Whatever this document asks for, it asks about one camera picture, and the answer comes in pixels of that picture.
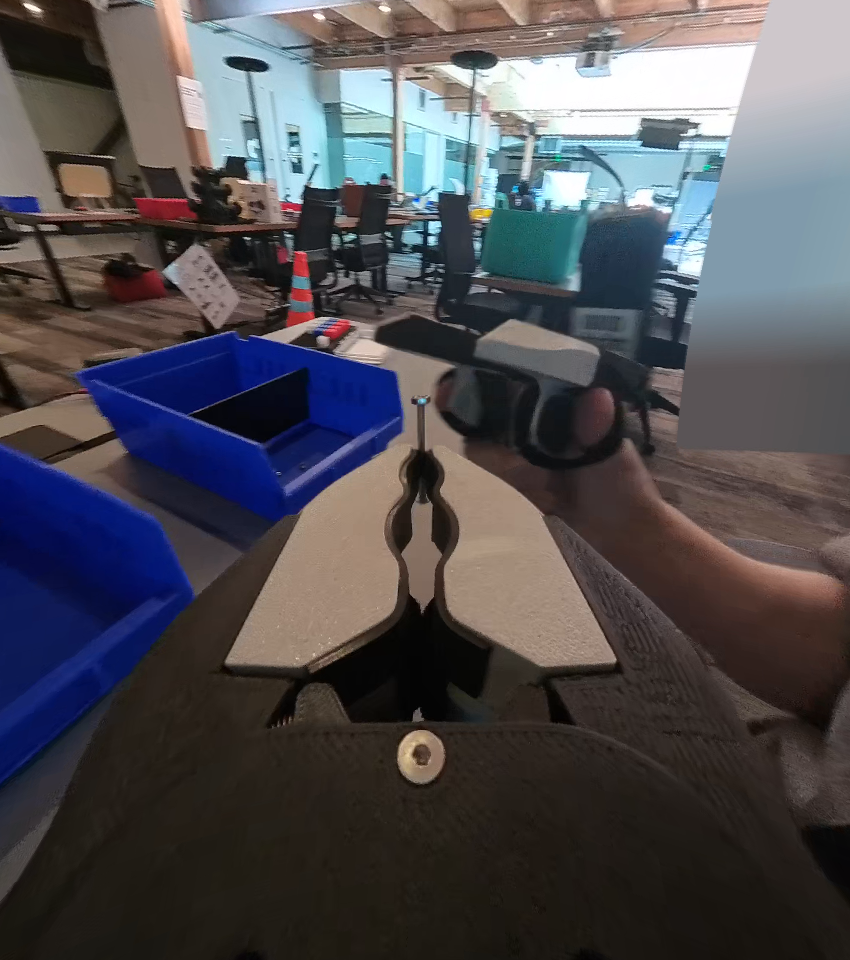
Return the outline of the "hanging black monitor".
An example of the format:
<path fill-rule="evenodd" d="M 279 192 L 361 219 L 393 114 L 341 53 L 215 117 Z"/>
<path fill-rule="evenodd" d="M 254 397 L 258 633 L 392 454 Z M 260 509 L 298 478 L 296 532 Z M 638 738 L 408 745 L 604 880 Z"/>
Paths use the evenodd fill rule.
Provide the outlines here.
<path fill-rule="evenodd" d="M 637 139 L 646 149 L 676 151 L 683 139 L 697 136 L 699 127 L 688 118 L 643 117 Z"/>

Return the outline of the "white instruction sheet sign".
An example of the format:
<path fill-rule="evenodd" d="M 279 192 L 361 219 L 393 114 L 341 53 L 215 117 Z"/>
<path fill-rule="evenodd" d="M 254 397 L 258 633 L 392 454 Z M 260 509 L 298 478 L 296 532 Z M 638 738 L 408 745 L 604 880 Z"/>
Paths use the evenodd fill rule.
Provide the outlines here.
<path fill-rule="evenodd" d="M 207 329 L 225 330 L 239 307 L 239 293 L 205 246 L 192 243 L 162 275 L 196 307 Z"/>

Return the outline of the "black framed beige board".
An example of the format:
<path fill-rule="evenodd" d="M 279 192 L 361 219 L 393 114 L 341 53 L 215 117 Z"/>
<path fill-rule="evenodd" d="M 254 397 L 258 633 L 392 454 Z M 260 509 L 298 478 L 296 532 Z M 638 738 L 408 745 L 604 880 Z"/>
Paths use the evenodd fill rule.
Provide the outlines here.
<path fill-rule="evenodd" d="M 67 210 L 118 208 L 114 156 L 46 150 L 45 158 Z"/>

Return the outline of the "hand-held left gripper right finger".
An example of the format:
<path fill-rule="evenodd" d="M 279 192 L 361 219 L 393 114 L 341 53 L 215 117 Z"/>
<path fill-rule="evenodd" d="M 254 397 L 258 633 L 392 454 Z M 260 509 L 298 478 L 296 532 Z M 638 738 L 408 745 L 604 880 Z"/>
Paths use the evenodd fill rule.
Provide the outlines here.
<path fill-rule="evenodd" d="M 455 522 L 441 586 L 456 624 L 545 673 L 611 670 L 616 656 L 543 514 L 513 486 L 436 446 Z"/>

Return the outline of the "blue divided plastic bin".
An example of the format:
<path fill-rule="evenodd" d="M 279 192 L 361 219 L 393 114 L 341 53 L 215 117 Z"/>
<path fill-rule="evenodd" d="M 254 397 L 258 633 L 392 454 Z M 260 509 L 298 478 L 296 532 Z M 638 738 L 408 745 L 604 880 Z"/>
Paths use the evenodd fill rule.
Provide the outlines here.
<path fill-rule="evenodd" d="M 267 444 L 190 416 L 297 369 L 310 373 L 310 419 Z M 405 426 L 392 370 L 236 333 L 84 369 L 78 380 L 131 455 L 272 522 L 383 452 Z"/>

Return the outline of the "ceiling projector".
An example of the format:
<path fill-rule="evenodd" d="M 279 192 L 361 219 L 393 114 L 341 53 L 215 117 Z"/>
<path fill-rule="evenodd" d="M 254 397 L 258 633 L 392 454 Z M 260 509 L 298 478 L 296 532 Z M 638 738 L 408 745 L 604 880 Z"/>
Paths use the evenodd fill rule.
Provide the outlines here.
<path fill-rule="evenodd" d="M 623 32 L 617 28 L 590 32 L 575 59 L 576 74 L 585 79 L 609 77 L 622 36 Z"/>

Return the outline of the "clear plastic tray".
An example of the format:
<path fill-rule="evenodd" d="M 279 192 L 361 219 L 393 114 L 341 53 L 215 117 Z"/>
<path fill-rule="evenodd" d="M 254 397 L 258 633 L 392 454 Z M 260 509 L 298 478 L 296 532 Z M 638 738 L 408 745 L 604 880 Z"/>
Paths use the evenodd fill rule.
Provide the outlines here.
<path fill-rule="evenodd" d="M 387 360 L 390 349 L 374 339 L 355 336 L 343 339 L 335 348 L 334 354 L 338 358 L 380 367 Z"/>

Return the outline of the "black robot toy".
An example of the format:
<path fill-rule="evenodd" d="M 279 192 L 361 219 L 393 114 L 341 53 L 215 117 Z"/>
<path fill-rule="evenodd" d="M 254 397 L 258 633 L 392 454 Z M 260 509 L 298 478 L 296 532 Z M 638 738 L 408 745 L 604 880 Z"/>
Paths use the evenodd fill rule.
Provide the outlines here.
<path fill-rule="evenodd" d="M 197 222 L 211 226 L 240 222 L 240 205 L 232 199 L 231 186 L 224 182 L 222 169 L 196 165 L 191 167 L 191 175 L 189 208 Z"/>

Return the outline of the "orange blue-striped traffic cone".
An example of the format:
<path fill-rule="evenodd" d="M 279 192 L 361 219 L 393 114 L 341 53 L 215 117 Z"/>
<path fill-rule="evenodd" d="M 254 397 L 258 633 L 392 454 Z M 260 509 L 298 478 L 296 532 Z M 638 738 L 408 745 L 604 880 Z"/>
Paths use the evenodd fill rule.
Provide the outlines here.
<path fill-rule="evenodd" d="M 298 250 L 294 254 L 291 284 L 288 292 L 286 327 L 313 322 L 314 299 L 311 287 L 311 270 L 308 253 Z"/>

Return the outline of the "person's right hand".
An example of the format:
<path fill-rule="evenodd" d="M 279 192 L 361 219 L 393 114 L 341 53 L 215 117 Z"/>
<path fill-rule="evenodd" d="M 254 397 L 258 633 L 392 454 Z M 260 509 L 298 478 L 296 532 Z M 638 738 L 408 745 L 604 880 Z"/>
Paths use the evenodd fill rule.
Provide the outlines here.
<path fill-rule="evenodd" d="M 572 471 L 547 471 L 489 440 L 467 439 L 464 452 L 541 513 L 559 517 L 583 535 L 643 524 L 671 508 L 628 436 L 610 458 Z"/>

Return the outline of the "red bag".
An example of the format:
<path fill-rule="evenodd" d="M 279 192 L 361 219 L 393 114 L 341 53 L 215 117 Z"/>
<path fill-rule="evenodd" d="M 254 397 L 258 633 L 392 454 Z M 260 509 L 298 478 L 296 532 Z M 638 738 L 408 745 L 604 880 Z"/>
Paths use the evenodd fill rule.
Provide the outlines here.
<path fill-rule="evenodd" d="M 107 260 L 101 276 L 109 299 L 118 304 L 142 303 L 167 296 L 161 272 L 143 265 L 131 253 Z"/>

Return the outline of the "blue labelled plastic bin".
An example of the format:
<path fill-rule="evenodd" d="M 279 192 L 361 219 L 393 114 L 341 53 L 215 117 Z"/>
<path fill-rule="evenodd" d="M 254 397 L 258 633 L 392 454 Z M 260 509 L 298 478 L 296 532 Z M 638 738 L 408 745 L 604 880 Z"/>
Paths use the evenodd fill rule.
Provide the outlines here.
<path fill-rule="evenodd" d="M 193 600 L 151 515 L 0 443 L 0 787 Z"/>

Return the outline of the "black floor lamp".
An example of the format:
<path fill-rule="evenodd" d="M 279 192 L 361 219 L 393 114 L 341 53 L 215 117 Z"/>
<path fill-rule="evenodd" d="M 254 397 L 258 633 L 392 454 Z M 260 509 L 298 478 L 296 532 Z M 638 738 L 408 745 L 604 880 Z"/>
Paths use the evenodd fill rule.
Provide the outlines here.
<path fill-rule="evenodd" d="M 472 205 L 479 199 L 479 179 L 491 130 L 491 107 L 488 98 L 484 94 L 479 95 L 479 74 L 488 73 L 498 62 L 495 54 L 478 49 L 461 50 L 452 55 L 452 66 L 469 74 L 463 189 Z"/>
<path fill-rule="evenodd" d="M 251 112 L 251 124 L 254 132 L 253 145 L 256 147 L 254 162 L 258 166 L 258 173 L 262 183 L 267 181 L 267 168 L 264 155 L 263 132 L 259 112 L 258 98 L 255 87 L 255 78 L 269 70 L 269 64 L 259 58 L 247 55 L 228 55 L 224 63 L 229 68 L 241 73 L 246 81 L 248 102 Z"/>

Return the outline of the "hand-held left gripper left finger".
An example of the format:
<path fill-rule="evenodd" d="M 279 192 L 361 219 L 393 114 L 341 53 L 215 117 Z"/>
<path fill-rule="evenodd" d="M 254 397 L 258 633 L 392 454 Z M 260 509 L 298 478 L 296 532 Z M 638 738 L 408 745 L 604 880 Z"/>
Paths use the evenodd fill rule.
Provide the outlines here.
<path fill-rule="evenodd" d="M 395 444 L 301 511 L 226 656 L 230 672 L 312 674 L 396 621 L 408 598 L 413 459 Z"/>

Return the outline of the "person's right forearm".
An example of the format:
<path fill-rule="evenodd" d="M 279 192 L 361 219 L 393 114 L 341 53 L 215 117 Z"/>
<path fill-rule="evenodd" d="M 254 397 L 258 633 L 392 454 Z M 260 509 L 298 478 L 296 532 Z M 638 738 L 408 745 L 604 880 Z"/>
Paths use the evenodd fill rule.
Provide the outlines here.
<path fill-rule="evenodd" d="M 658 496 L 586 494 L 556 514 L 733 682 L 822 724 L 850 678 L 850 587 L 748 558 Z"/>

